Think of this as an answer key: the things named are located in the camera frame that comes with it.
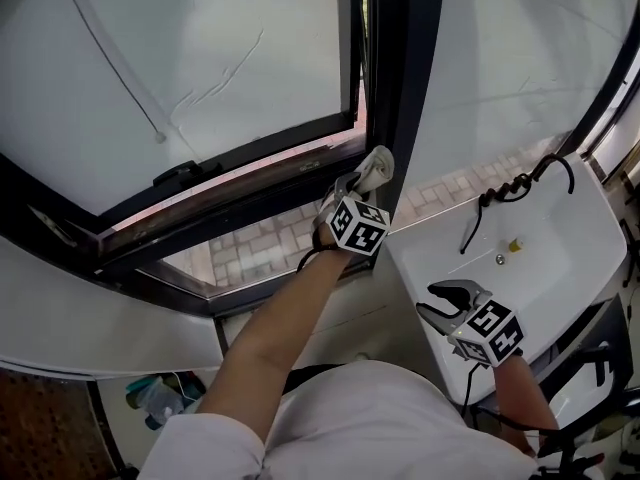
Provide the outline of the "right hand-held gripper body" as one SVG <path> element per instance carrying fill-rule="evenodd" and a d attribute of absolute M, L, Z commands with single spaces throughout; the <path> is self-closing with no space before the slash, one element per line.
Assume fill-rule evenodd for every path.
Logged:
<path fill-rule="evenodd" d="M 517 313 L 489 299 L 457 327 L 447 341 L 466 360 L 498 367 L 525 338 Z"/>

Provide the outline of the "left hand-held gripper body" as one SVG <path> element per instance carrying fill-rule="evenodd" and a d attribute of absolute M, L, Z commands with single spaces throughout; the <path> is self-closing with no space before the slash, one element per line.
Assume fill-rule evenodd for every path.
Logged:
<path fill-rule="evenodd" d="M 330 235 L 322 245 L 372 256 L 390 231 L 390 215 L 354 197 L 338 199 L 330 193 L 322 202 L 322 224 Z"/>

